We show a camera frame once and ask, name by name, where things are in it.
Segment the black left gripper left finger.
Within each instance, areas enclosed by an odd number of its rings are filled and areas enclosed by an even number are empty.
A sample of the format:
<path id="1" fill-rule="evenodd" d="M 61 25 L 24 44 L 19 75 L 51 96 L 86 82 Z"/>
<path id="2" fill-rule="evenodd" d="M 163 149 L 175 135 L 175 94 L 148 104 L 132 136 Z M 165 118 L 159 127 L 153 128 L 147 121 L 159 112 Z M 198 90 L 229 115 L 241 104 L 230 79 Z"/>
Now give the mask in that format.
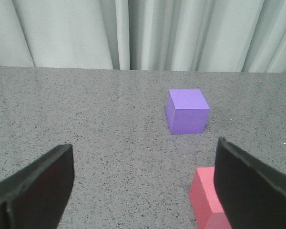
<path id="1" fill-rule="evenodd" d="M 0 182 L 0 229 L 57 228 L 73 184 L 72 145 L 58 145 Z"/>

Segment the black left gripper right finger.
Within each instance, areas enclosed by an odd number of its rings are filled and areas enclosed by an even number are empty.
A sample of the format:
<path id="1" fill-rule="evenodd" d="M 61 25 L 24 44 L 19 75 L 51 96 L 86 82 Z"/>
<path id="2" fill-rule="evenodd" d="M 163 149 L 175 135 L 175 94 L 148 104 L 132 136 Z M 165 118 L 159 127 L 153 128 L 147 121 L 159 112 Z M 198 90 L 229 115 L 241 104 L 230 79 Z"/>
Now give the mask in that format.
<path id="1" fill-rule="evenodd" d="M 214 186 L 234 229 L 286 229 L 286 175 L 218 139 Z"/>

